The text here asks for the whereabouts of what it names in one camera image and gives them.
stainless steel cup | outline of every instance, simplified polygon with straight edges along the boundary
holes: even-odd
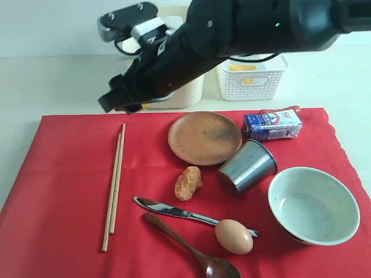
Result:
[[[248,139],[218,170],[220,179],[234,194],[242,194],[277,172],[277,163],[266,147]]]

robotic arm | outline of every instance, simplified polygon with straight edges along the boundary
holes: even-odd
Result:
[[[371,30],[371,0],[193,0],[174,33],[157,13],[143,2],[98,19],[102,40],[132,36],[141,47],[99,98],[106,112],[167,100],[232,55],[324,50],[340,34]]]

white ceramic bowl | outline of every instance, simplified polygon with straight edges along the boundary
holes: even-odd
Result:
[[[268,201],[281,226],[307,244],[346,242],[359,226],[359,208],[352,193],[318,169],[294,167],[280,172],[271,181]]]

egg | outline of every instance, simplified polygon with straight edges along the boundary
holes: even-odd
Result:
[[[253,248],[253,238],[241,223],[231,220],[221,220],[215,226],[216,239],[229,252],[246,254]]]

white table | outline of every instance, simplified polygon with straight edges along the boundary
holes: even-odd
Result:
[[[282,90],[270,101],[223,101],[213,70],[205,76],[199,103],[187,109],[160,111],[249,110],[295,104],[325,107],[340,143],[371,195],[370,53],[370,46],[352,46],[333,47],[319,53],[286,54],[289,69]],[[41,116],[102,113],[97,99],[107,91],[108,80],[128,65],[120,56],[0,60],[0,207]]]

